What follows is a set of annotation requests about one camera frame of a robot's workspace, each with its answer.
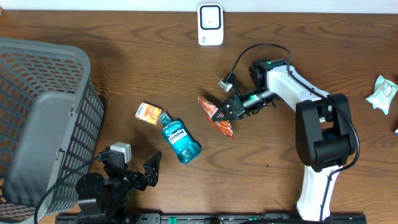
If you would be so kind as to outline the blue Listerine mouthwash bottle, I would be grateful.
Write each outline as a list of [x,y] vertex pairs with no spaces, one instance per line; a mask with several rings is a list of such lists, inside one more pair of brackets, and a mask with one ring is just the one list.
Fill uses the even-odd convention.
[[201,146],[189,133],[180,119],[172,119],[168,112],[159,116],[162,135],[182,164],[188,164],[201,153]]

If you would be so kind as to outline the orange Kleenex tissue pack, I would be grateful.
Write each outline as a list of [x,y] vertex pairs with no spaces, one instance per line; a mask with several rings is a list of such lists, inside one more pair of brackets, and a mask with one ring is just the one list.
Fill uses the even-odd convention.
[[157,125],[159,116],[162,114],[162,109],[154,105],[142,102],[135,114],[135,117],[141,121],[149,124]]

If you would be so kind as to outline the teal white pack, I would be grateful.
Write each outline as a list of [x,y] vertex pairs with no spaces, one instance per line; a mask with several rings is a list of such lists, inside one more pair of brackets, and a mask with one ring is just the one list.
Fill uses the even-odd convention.
[[366,98],[373,108],[379,108],[385,115],[389,113],[389,107],[395,94],[397,85],[379,75],[374,84],[374,93]]

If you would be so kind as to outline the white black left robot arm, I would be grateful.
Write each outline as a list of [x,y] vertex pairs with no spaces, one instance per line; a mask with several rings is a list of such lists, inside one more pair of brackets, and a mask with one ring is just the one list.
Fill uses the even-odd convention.
[[148,159],[144,173],[127,169],[124,153],[109,148],[98,154],[108,178],[97,172],[84,175],[76,183],[78,205],[81,212],[75,223],[135,223],[134,215],[125,203],[129,193],[154,187],[159,181],[162,153],[156,152]]

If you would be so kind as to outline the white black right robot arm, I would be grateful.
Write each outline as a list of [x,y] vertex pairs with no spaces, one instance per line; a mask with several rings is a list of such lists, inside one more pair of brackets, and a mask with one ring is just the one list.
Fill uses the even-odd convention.
[[330,200],[336,178],[358,148],[347,97],[319,90],[286,59],[255,60],[249,74],[255,89],[245,94],[234,84],[234,72],[220,80],[220,87],[233,94],[211,120],[239,120],[278,98],[286,102],[295,112],[295,147],[305,166],[296,211],[302,220],[331,220]]

